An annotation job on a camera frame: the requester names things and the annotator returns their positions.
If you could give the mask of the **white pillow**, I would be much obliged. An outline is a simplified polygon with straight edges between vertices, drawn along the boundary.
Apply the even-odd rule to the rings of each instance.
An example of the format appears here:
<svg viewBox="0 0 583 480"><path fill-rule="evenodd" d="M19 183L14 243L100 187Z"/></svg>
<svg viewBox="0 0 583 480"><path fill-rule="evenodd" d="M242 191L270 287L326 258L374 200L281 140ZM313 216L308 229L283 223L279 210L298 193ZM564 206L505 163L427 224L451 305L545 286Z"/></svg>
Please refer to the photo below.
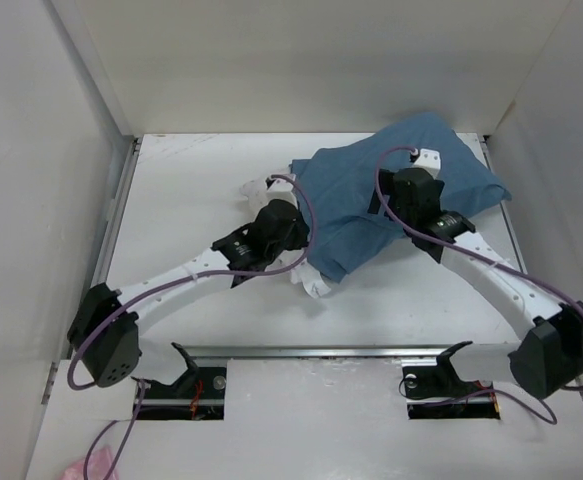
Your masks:
<svg viewBox="0 0 583 480"><path fill-rule="evenodd" d="M288 171L275 172L275 174L280 173L291 174ZM270 201L269 203L266 203L265 198L265 180L267 177L268 176L262 176L255 180L251 180L243 184L239 189L240 194L247 199L249 209L254 215L257 215L262 208L271 202ZM297 205L292 206L295 207L297 211L299 211L298 198ZM291 283L301 283L305 292L312 298L317 299L326 296L331 291L330 287L323 280L321 273L312 265L310 265L307 259L304 259L298 266L291 269L289 274Z"/></svg>

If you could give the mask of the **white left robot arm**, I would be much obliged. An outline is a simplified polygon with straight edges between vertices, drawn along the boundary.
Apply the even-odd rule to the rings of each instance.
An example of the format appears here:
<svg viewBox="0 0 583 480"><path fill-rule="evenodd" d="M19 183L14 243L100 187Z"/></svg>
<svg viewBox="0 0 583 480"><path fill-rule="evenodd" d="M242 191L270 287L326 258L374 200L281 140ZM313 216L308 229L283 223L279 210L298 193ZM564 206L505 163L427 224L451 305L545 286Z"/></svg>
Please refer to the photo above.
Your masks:
<svg viewBox="0 0 583 480"><path fill-rule="evenodd" d="M68 330L75 354L68 383L77 366L91 375L90 387L111 387L127 377L156 382L176 397L194 387L194 366L185 347L155 344L147 332L195 301L234 289L257 276L273 276L272 264L298 252L299 265L312 245L315 221L285 200L274 199L255 219L215 241L200 255L136 285L118 290L105 283L85 294Z"/></svg>

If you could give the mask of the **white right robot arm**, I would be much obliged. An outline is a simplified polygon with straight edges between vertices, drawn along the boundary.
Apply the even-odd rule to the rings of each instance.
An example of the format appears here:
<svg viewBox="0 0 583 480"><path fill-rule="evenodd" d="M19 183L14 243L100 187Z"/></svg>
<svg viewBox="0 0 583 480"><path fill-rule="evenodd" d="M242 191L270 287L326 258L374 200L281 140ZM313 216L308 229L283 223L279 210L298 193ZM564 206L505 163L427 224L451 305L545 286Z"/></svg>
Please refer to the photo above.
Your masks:
<svg viewBox="0 0 583 480"><path fill-rule="evenodd" d="M414 246L472 286L509 324L513 343L463 341L436 358L436 396L474 381L506 382L544 400L583 374L583 303L515 270L462 214L442 209L444 183L426 169L378 169L372 213L396 221Z"/></svg>

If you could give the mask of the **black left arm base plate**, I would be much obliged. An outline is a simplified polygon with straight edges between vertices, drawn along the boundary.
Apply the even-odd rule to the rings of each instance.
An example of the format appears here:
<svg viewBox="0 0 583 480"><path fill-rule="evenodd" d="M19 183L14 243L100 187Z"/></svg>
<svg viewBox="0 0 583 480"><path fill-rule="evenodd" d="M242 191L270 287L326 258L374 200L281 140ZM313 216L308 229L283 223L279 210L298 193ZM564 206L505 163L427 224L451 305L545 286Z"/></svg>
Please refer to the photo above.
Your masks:
<svg viewBox="0 0 583 480"><path fill-rule="evenodd" d="M141 402L141 421L221 421L225 413L227 362L196 360L172 343L185 369L171 384L150 380Z"/></svg>

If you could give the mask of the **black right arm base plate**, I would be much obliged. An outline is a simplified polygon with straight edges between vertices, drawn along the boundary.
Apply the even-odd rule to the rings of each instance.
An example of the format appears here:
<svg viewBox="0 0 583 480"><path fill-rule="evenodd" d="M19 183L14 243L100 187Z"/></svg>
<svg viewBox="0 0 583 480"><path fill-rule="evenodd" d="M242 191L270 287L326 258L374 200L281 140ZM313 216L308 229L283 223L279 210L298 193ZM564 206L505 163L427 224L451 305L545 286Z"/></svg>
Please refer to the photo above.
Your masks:
<svg viewBox="0 0 583 480"><path fill-rule="evenodd" d="M407 360L402 364L400 394L407 400L410 420L490 419L499 420L493 392L461 400L468 394L489 390L492 383L461 380L451 364L453 354L471 345L453 345L435 357Z"/></svg>

